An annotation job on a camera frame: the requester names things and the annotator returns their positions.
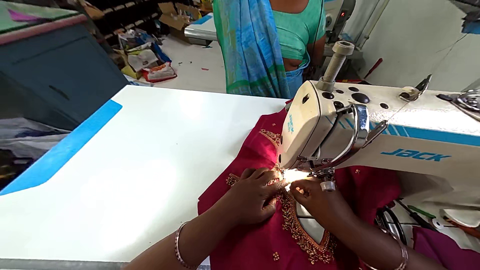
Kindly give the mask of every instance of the blue cabinet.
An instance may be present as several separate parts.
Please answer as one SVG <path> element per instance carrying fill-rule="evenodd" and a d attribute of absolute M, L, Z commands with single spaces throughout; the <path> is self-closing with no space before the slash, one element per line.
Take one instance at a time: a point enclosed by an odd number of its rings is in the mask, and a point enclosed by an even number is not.
<path fill-rule="evenodd" d="M 82 25 L 5 44 L 0 55 L 0 83 L 9 85 L 0 91 L 17 100 L 0 104 L 59 128 L 75 128 L 128 83 Z"/>

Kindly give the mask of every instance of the green blouse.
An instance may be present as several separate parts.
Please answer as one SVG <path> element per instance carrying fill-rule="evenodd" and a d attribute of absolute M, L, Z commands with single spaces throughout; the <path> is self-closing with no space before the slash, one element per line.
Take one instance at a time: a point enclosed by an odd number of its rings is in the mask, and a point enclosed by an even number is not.
<path fill-rule="evenodd" d="M 309 0 L 300 13 L 273 11 L 283 58 L 305 60 L 307 44 L 325 34 L 325 10 L 322 0 Z"/>

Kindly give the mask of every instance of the drawer handle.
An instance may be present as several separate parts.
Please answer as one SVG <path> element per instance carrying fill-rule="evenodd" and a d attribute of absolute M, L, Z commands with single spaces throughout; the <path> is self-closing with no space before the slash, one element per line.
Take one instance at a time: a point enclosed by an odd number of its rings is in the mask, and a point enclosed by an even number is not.
<path fill-rule="evenodd" d="M 49 86 L 50 89 L 52 89 L 53 91 L 59 93 L 62 97 L 64 97 L 66 100 L 70 100 L 70 98 L 67 96 L 67 94 L 65 94 L 62 90 L 54 87 L 54 86 Z"/>

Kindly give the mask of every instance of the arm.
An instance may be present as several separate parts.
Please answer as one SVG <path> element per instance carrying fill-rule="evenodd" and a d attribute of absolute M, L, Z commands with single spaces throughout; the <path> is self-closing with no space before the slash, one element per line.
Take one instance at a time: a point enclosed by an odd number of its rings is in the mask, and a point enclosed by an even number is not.
<path fill-rule="evenodd" d="M 240 180 L 209 210 L 183 226 L 178 244 L 185 263 L 198 266 L 235 226 L 259 223 L 272 216 L 275 206 L 263 205 L 287 184 L 265 186 L 276 177 L 277 173 L 267 168 L 246 169 Z M 175 234 L 142 252 L 124 270 L 185 270 L 175 256 Z"/>
<path fill-rule="evenodd" d="M 307 51 L 310 55 L 312 65 L 322 64 L 325 50 L 325 39 L 326 35 L 324 35 L 314 43 L 307 44 Z"/>
<path fill-rule="evenodd" d="M 359 219 L 339 191 L 322 191 L 319 180 L 298 180 L 290 192 L 326 230 L 333 233 L 367 264 L 381 270 L 395 269 L 402 261 L 398 242 Z M 408 248 L 407 270 L 446 270 Z"/>

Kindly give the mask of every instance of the jack logo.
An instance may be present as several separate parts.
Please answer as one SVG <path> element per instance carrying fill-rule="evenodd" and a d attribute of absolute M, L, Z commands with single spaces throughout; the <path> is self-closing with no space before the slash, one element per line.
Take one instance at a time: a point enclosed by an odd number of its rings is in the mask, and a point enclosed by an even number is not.
<path fill-rule="evenodd" d="M 289 114 L 288 117 L 290 118 L 290 121 L 288 121 L 287 126 L 288 126 L 288 131 L 293 133 L 293 121 L 292 121 L 292 115 Z"/>
<path fill-rule="evenodd" d="M 442 155 L 442 154 L 435 154 L 435 153 L 428 153 L 428 152 L 420 152 L 415 150 L 404 150 L 404 149 L 397 149 L 391 153 L 382 152 L 382 155 L 389 155 L 389 156 L 397 156 L 403 158 L 413 158 L 418 160 L 433 160 L 433 161 L 441 161 L 441 159 L 449 158 L 451 156 Z"/>

